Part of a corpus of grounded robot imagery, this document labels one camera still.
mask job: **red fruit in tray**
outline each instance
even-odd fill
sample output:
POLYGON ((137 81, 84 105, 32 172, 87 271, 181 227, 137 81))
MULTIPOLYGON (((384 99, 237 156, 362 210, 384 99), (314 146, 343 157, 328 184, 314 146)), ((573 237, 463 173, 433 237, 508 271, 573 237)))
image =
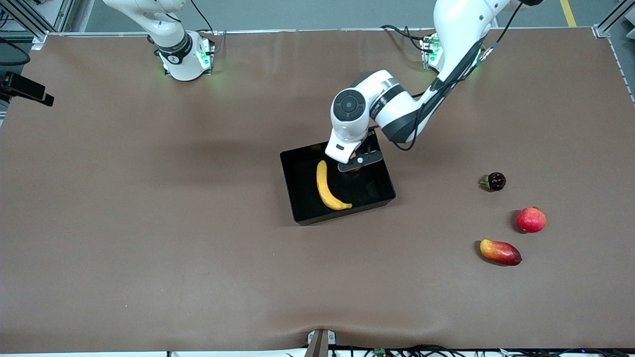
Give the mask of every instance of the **red fruit in tray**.
POLYGON ((527 233, 540 232, 547 224, 547 217, 538 207, 528 207, 516 216, 516 224, 527 233))
POLYGON ((523 260, 518 249, 509 243, 484 239, 481 241, 480 248, 481 254, 494 263, 517 266, 523 260))

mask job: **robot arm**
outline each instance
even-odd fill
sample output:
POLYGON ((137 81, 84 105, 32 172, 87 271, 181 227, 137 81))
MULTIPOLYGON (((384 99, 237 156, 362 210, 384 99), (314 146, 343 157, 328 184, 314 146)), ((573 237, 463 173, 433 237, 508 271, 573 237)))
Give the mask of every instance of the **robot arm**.
POLYGON ((326 155, 347 164, 366 138, 370 119, 391 142, 414 140, 452 88, 478 64, 477 56, 491 29, 491 21, 510 1, 437 0, 434 24, 444 56, 437 78, 418 100, 386 70, 359 78, 350 88, 338 93, 331 104, 333 129, 326 155))
POLYGON ((148 32, 159 50, 163 66, 175 79, 191 81, 211 70, 213 43, 197 32, 186 31, 174 12, 185 0, 104 0, 148 32))

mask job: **yellow stripe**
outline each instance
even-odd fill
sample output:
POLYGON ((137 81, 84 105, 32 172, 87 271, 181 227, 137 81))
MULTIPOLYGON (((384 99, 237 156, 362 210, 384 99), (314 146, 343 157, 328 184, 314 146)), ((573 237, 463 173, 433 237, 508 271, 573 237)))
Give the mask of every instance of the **yellow stripe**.
POLYGON ((569 27, 576 27, 577 24, 575 23, 569 0, 560 0, 560 5, 562 5, 562 11, 565 13, 566 24, 569 25, 569 27))

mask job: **table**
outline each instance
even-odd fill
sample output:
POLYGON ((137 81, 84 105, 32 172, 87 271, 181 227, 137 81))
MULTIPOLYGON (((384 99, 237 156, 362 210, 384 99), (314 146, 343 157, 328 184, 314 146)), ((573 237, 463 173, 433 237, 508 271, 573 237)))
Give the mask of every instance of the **table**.
POLYGON ((292 348, 314 328, 358 346, 635 344, 635 107, 590 29, 510 30, 412 151, 380 137, 394 201, 308 227, 279 153, 326 141, 330 102, 366 71, 425 89, 409 41, 228 35, 191 83, 150 53, 50 36, 25 67, 55 104, 16 99, 1 130, 0 352, 292 348), (478 186, 492 171, 501 192, 478 186), (538 234, 513 228, 527 206, 538 234), (485 262, 485 238, 523 262, 485 262))

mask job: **black tray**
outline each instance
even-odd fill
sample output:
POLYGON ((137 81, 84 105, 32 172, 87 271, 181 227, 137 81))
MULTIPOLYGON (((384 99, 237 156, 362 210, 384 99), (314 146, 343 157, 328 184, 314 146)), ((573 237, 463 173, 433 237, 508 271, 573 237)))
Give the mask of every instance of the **black tray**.
MULTIPOLYGON (((306 226, 385 206, 395 198, 391 177, 383 160, 364 166, 355 173, 342 173, 337 170, 337 161, 324 153, 326 145, 327 142, 323 142, 280 153, 295 222, 306 226), (333 211, 322 202, 316 184, 316 169, 321 160, 326 161, 331 192, 343 202, 352 203, 352 208, 333 211)), ((365 146, 379 150, 374 131, 368 133, 362 144, 362 147, 365 146)))

